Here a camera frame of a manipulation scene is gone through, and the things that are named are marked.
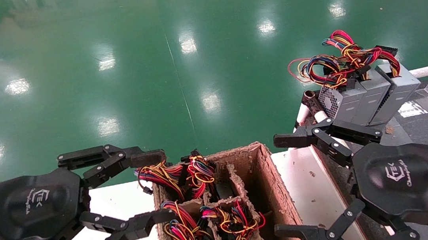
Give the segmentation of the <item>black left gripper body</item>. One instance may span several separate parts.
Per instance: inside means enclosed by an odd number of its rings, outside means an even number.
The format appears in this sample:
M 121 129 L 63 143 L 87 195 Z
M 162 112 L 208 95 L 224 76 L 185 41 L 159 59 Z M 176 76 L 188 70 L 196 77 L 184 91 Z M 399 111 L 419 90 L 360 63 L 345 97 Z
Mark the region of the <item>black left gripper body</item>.
M 71 240 L 88 206 L 81 177 L 64 168 L 5 180 L 0 182 L 0 240 Z

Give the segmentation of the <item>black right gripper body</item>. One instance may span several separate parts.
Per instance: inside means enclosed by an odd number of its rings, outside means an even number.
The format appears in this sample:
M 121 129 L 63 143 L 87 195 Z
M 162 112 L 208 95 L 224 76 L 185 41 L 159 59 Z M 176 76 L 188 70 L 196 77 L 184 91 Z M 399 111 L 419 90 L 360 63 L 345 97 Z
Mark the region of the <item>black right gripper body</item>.
M 352 167 L 360 196 L 380 215 L 428 225 L 428 144 L 367 144 Z

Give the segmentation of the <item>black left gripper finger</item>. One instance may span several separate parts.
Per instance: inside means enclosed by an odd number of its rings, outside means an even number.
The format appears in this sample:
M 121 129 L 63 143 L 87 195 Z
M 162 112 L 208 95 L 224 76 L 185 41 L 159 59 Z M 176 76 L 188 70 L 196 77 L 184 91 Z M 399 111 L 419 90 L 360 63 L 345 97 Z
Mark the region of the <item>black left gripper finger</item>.
M 74 238 L 84 227 L 109 234 L 105 240 L 140 240 L 150 235 L 154 225 L 175 219 L 171 209 L 161 209 L 137 214 L 128 220 L 116 219 L 92 212 L 82 212 L 78 227 L 70 235 Z
M 159 164 L 166 160 L 166 154 L 163 149 L 143 151 L 138 146 L 119 148 L 105 145 L 60 154 L 57 160 L 59 168 L 89 168 L 84 172 L 82 180 L 86 188 L 94 189 L 128 168 Z

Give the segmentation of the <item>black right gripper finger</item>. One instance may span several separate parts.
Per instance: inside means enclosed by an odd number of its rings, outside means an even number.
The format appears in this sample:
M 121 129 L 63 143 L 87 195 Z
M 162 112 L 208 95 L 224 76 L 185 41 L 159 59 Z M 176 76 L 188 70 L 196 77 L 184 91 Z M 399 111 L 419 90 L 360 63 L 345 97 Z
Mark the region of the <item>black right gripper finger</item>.
M 381 137 L 380 130 L 327 118 L 315 125 L 299 126 L 294 133 L 276 134 L 273 137 L 273 145 L 276 148 L 297 149 L 315 146 L 335 163 L 346 167 L 352 165 L 352 151 L 338 142 L 338 139 L 366 146 L 379 143 Z
M 309 225 L 287 225 L 276 224 L 274 233 L 283 238 L 299 238 L 301 240 L 344 240 L 343 235 L 349 227 L 362 215 L 366 205 L 364 201 L 355 199 L 347 207 L 342 215 L 332 224 L 329 229 Z M 391 221 L 394 235 L 382 240 L 419 240 L 417 231 L 407 226 L 403 221 L 397 219 Z

